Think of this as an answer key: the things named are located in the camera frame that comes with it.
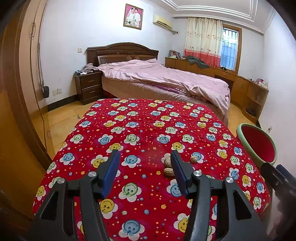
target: plug in wall outlet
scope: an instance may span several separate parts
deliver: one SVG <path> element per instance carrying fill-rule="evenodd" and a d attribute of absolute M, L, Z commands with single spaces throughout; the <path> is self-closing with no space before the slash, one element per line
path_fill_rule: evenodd
<path fill-rule="evenodd" d="M 270 126 L 268 129 L 267 129 L 267 134 L 269 134 L 270 132 L 271 132 L 271 130 L 272 130 L 272 126 Z"/>

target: red tablecloth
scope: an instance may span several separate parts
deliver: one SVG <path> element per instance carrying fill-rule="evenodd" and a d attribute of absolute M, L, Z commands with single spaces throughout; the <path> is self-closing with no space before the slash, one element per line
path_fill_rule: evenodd
<path fill-rule="evenodd" d="M 184 161 L 209 178 L 233 177 L 258 214 L 270 201 L 264 181 L 242 145 L 206 106 L 144 99 L 101 99 L 68 135 L 36 194 L 33 212 L 58 178 L 81 178 L 118 149 L 121 164 L 111 194 L 100 208 L 110 238 L 182 240 L 190 214 L 174 178 L 163 174 L 164 159 L 178 150 Z M 208 240 L 214 239 L 216 198 L 211 202 Z M 84 240 L 79 198 L 75 224 Z"/>

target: row of books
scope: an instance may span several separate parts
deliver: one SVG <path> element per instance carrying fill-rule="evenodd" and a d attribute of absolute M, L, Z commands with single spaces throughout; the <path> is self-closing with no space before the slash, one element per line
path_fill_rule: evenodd
<path fill-rule="evenodd" d="M 176 58 L 176 59 L 181 59 L 182 56 L 179 52 L 175 51 L 175 50 L 170 50 L 168 56 L 170 58 Z"/>

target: nightstand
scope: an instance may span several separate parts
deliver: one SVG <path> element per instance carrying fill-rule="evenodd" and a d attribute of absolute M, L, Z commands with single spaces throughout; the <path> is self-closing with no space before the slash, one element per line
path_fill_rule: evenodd
<path fill-rule="evenodd" d="M 78 100 L 83 104 L 89 104 L 103 98 L 102 72 L 94 72 L 84 75 L 73 75 L 76 83 Z"/>

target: metal screw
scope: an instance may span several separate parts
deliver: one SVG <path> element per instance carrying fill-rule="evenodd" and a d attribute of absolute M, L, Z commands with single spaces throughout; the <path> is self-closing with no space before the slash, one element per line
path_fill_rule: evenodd
<path fill-rule="evenodd" d="M 59 178 L 58 180 L 57 180 L 57 183 L 58 184 L 63 184 L 65 182 L 65 179 L 64 178 Z"/>
<path fill-rule="evenodd" d="M 89 177 L 95 177 L 96 176 L 96 172 L 95 171 L 89 172 L 88 173 L 88 176 Z"/>
<path fill-rule="evenodd" d="M 233 178 L 232 177 L 226 177 L 226 181 L 228 182 L 228 183 L 233 183 Z"/>
<path fill-rule="evenodd" d="M 200 172 L 200 171 L 194 171 L 193 172 L 193 175 L 196 176 L 196 177 L 201 177 L 202 172 Z"/>

